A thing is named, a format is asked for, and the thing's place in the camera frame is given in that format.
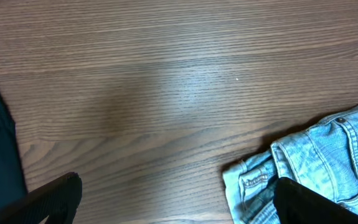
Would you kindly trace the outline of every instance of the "blue denim fabric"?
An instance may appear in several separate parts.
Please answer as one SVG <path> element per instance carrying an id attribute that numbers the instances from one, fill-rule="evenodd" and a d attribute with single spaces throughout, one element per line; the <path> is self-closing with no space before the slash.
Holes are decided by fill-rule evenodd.
<path id="1" fill-rule="evenodd" d="M 279 223 L 275 179 L 289 177 L 358 214 L 358 106 L 330 115 L 223 173 L 235 224 Z"/>

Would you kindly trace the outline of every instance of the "wooden table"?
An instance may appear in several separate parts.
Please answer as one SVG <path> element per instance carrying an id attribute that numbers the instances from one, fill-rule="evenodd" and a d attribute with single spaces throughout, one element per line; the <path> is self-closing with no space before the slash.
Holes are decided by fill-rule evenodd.
<path id="1" fill-rule="evenodd" d="M 0 0 L 0 91 L 75 223 L 231 223 L 227 164 L 358 103 L 358 1 Z"/>

